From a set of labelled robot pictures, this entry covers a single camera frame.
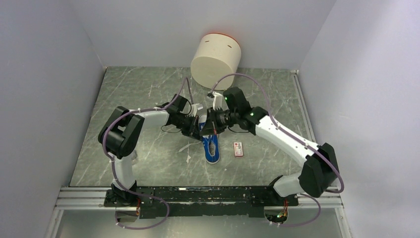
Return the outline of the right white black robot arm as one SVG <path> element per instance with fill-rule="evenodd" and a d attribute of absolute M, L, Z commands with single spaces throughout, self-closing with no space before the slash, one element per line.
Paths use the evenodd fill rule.
<path fill-rule="evenodd" d="M 299 166 L 300 171 L 279 176 L 271 183 L 267 199 L 280 205 L 288 195 L 306 193 L 320 197 L 338 178 L 338 164 L 333 147 L 319 145 L 304 139 L 286 128 L 261 107 L 252 107 L 243 91 L 232 87 L 222 94 L 212 92 L 213 107 L 199 117 L 200 136 L 216 137 L 233 125 L 259 136 L 286 152 Z"/>

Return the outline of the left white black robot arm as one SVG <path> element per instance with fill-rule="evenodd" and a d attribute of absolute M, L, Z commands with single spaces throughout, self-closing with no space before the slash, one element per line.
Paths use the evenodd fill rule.
<path fill-rule="evenodd" d="M 113 203 L 131 206 L 137 200 L 130 156 L 135 152 L 142 129 L 173 125 L 182 135 L 199 140 L 197 112 L 202 108 L 202 104 L 194 104 L 176 94 L 170 102 L 150 109 L 129 110 L 119 106 L 113 111 L 98 136 L 111 162 Z"/>

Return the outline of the white shoelace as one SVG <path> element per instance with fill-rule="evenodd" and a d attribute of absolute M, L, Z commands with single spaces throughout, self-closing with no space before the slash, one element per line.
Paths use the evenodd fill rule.
<path fill-rule="evenodd" d="M 196 145 L 196 144 L 200 144 L 201 142 L 199 141 L 199 142 L 196 142 L 196 143 L 188 143 L 187 145 L 185 145 L 185 146 L 183 146 L 182 148 L 180 148 L 179 150 L 178 150 L 178 152 L 182 152 L 183 150 L 185 150 L 185 149 L 188 149 L 190 146 L 192 146 L 192 145 Z"/>

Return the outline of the blue canvas sneaker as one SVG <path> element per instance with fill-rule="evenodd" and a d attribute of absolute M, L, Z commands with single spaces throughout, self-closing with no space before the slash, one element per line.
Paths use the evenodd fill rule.
<path fill-rule="evenodd" d="M 205 151 L 206 161 L 210 164 L 217 163 L 220 160 L 217 135 L 204 135 L 201 136 L 201 139 Z"/>

